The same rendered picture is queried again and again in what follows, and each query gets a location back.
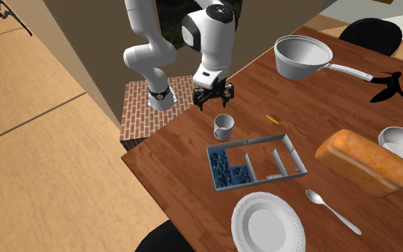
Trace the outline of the black bird figure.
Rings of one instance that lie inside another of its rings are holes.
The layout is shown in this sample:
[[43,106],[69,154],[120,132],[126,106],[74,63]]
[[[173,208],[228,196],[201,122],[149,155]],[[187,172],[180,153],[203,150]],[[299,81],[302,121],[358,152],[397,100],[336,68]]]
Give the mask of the black bird figure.
[[370,80],[371,83],[385,84],[387,86],[370,100],[371,103],[382,102],[384,100],[390,99],[396,93],[399,93],[403,97],[403,91],[399,83],[399,78],[402,76],[402,73],[390,72],[389,74],[389,77],[373,77]]

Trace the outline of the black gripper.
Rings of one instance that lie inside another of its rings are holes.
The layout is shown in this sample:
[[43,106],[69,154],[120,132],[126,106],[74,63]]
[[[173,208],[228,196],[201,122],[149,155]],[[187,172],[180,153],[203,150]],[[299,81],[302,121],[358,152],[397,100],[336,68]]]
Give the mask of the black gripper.
[[226,107],[229,100],[234,98],[234,86],[226,82],[225,79],[215,82],[211,89],[195,88],[193,91],[193,104],[197,105],[200,111],[203,110],[203,104],[213,98],[221,97],[222,106]]

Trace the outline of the silver spoon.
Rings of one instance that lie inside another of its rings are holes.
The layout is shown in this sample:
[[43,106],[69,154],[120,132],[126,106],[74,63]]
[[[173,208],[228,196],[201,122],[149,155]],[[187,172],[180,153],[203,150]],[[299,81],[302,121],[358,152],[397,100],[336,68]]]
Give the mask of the silver spoon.
[[314,191],[307,189],[306,195],[311,202],[313,202],[315,204],[319,204],[319,205],[324,205],[325,207],[327,207],[340,221],[342,221],[355,234],[357,234],[357,235],[362,234],[361,230],[358,227],[356,227],[353,223],[351,223],[349,220],[347,220],[344,216],[340,215],[333,208],[331,208],[327,203],[325,203],[325,201],[322,199],[322,197],[318,193],[315,193]]

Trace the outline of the white mug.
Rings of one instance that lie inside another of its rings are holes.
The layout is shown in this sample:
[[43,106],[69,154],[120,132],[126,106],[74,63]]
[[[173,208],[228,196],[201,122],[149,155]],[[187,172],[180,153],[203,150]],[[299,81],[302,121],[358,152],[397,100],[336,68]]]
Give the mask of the white mug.
[[214,137],[219,141],[229,140],[233,131],[234,119],[227,114],[219,114],[214,119]]

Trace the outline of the brick patterned robot stand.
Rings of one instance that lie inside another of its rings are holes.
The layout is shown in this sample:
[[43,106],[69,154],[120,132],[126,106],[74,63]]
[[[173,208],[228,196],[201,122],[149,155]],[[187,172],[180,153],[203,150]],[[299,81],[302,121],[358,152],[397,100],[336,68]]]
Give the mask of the brick patterned robot stand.
[[120,131],[120,142],[126,151],[139,145],[193,104],[192,92],[195,85],[191,75],[170,77],[167,80],[177,102],[166,111],[157,111],[149,106],[148,85],[145,80],[126,85]]

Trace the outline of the black chair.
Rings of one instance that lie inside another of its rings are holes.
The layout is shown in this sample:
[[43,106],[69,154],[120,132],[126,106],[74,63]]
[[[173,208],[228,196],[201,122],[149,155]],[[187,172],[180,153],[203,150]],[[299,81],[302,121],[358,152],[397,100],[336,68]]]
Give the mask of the black chair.
[[402,30],[390,21],[364,18],[348,25],[339,39],[390,57],[402,43]]
[[174,224],[167,220],[149,232],[135,252],[195,252]]

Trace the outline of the grey divided tray, blue pads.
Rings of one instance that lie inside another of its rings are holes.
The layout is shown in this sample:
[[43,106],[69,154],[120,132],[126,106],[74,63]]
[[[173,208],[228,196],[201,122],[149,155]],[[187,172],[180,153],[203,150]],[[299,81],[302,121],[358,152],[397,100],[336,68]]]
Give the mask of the grey divided tray, blue pads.
[[[245,164],[231,166],[228,160],[226,150],[232,147],[242,147],[248,145],[257,145],[265,142],[282,141],[296,166],[298,173],[289,175],[283,162],[274,149],[271,156],[278,169],[278,174],[268,175],[265,180],[258,180],[253,169],[251,160],[248,153],[245,154]],[[267,137],[251,138],[247,140],[239,140],[234,142],[224,142],[215,145],[208,145],[206,147],[208,156],[209,167],[213,178],[214,190],[219,193],[227,190],[234,190],[238,188],[245,188],[254,185],[262,185],[265,183],[272,183],[294,178],[301,178],[308,173],[301,158],[296,152],[290,138],[287,134],[271,135]]]

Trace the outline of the orange bread loaf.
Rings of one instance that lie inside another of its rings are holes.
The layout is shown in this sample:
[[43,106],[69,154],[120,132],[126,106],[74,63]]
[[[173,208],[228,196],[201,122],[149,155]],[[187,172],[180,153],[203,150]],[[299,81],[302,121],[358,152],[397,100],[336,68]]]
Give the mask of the orange bread loaf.
[[351,130],[335,132],[315,158],[374,198],[403,189],[403,159]]

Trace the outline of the brown wooden table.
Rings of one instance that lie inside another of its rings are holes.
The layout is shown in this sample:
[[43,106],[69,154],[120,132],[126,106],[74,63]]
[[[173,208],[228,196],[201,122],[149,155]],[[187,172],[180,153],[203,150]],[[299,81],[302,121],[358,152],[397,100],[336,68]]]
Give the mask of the brown wooden table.
[[[403,61],[343,42],[308,28],[299,34],[326,43],[333,61],[384,76]],[[190,107],[123,156],[123,161],[197,252],[236,252],[231,216],[236,203],[252,192],[240,188],[217,193],[206,147],[215,142],[213,122],[226,113],[235,121],[231,140],[287,134],[308,173],[268,183],[259,190],[284,199],[306,232],[306,252],[403,252],[403,190],[376,199],[319,163],[315,152],[340,129],[376,140],[389,126],[403,127],[403,97],[371,103],[381,87],[341,72],[323,69],[301,81],[283,78],[268,50],[237,72],[235,97]],[[280,123],[270,121],[266,115]],[[318,193],[331,208],[358,227],[355,234],[327,207],[311,202]]]

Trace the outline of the white plate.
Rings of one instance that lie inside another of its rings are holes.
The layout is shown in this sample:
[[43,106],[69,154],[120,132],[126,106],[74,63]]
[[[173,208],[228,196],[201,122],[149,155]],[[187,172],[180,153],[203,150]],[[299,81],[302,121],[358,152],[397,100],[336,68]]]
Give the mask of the white plate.
[[245,195],[231,217],[238,252],[306,252],[306,235],[295,210],[266,192]]

